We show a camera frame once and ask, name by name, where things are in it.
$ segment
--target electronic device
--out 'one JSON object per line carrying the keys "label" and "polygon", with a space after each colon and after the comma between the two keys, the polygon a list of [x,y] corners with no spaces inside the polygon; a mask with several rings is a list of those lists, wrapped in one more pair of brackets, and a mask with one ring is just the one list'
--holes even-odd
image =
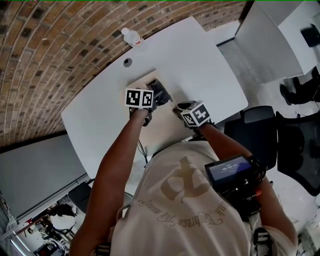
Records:
{"label": "electronic device", "polygon": [[238,155],[204,167],[213,189],[239,212],[243,221],[260,211],[256,196],[261,192],[257,186],[265,177],[266,169],[254,156]]}

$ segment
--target white t-shirt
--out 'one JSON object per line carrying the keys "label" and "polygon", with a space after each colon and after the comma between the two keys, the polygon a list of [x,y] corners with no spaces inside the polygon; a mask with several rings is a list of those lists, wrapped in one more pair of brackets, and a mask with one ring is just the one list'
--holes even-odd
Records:
{"label": "white t-shirt", "polygon": [[[126,217],[118,220],[112,256],[248,256],[253,231],[210,186],[205,165],[219,160],[206,141],[177,143],[148,163]],[[297,249],[264,227],[273,255]]]}

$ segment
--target black mesh chair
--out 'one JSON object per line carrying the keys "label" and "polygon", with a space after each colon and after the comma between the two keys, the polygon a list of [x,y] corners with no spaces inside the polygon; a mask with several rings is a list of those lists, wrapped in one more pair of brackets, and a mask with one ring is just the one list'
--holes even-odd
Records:
{"label": "black mesh chair", "polygon": [[273,108],[257,106],[240,115],[240,119],[225,123],[224,133],[252,152],[267,170],[273,168],[277,161],[277,125]]}
{"label": "black mesh chair", "polygon": [[276,113],[278,171],[299,182],[312,196],[320,193],[320,112],[284,118]]}

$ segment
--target person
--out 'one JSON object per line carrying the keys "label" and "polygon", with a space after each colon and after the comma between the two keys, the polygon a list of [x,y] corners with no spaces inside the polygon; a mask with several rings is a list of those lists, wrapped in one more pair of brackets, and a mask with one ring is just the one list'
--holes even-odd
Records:
{"label": "person", "polygon": [[[254,230],[214,191],[204,167],[252,154],[209,123],[198,128],[207,141],[180,142],[151,158],[122,217],[125,186],[147,115],[146,109],[136,109],[103,157],[70,256],[256,255],[251,252]],[[273,255],[295,256],[297,234],[272,185],[265,177],[258,188],[256,222],[269,233]]]}
{"label": "person", "polygon": [[294,92],[289,92],[287,87],[280,84],[280,93],[285,102],[290,106],[292,104],[305,104],[310,101],[320,102],[320,77],[317,68],[313,68],[312,79],[304,84],[300,84],[297,77],[293,78]]}

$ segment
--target curved brick ceiling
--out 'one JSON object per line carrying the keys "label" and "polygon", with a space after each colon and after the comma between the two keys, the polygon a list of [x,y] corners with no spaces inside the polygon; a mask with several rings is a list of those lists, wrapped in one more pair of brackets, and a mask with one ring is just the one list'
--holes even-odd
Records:
{"label": "curved brick ceiling", "polygon": [[0,2],[0,147],[65,130],[60,113],[130,47],[194,16],[205,30],[237,20],[244,2]]}

